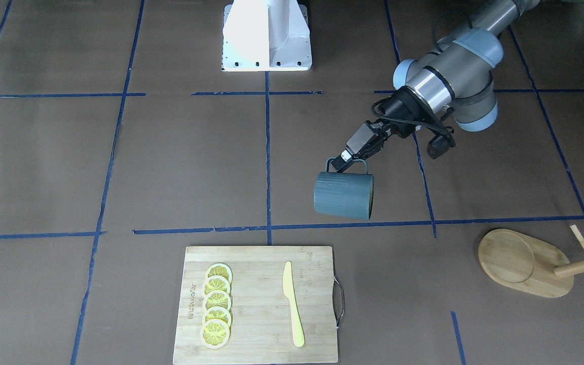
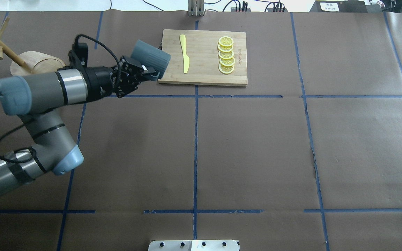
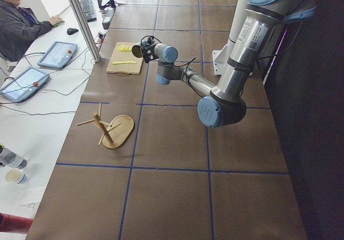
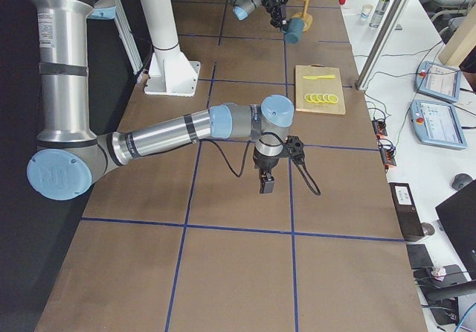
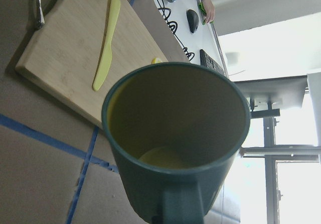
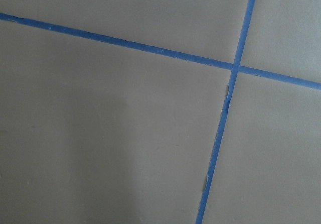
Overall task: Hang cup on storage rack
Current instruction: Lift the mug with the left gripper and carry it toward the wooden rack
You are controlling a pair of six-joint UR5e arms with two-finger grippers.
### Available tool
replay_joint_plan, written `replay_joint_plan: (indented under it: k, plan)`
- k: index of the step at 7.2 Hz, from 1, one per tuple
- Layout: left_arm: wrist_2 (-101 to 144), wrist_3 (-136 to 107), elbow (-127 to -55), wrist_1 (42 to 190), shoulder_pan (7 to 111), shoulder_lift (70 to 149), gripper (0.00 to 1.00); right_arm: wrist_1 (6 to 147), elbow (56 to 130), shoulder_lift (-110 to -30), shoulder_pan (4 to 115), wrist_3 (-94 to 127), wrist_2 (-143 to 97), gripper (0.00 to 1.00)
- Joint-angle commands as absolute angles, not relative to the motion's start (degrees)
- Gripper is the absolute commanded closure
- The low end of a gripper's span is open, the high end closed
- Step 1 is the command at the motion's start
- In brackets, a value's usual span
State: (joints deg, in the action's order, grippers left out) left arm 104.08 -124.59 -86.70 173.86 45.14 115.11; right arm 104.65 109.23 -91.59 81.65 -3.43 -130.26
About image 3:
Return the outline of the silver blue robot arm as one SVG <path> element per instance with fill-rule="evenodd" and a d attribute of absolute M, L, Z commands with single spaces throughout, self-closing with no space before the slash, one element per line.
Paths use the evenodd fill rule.
<path fill-rule="evenodd" d="M 152 36 L 143 37 L 132 53 L 145 62 L 158 61 L 159 84 L 180 80 L 199 94 L 197 113 L 204 125 L 218 128 L 235 124 L 246 114 L 240 95 L 274 27 L 310 18 L 315 9 L 316 0 L 238 0 L 228 42 L 217 53 L 223 67 L 217 84 L 189 67 L 176 66 L 177 49 Z"/>

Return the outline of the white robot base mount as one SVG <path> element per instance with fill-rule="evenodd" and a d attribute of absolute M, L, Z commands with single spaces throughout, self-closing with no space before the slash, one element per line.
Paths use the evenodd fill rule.
<path fill-rule="evenodd" d="M 227 45 L 225 45 L 221 50 L 212 51 L 213 69 L 215 75 L 222 75 L 226 71 L 226 67 L 228 66 L 227 61 L 230 57 L 231 55 L 227 54 Z M 239 53 L 235 54 L 234 59 L 236 61 L 239 61 L 240 58 L 246 58 L 250 64 L 253 64 L 253 61 L 257 58 L 257 54 L 255 51 L 244 48 L 242 51 L 239 51 Z"/>

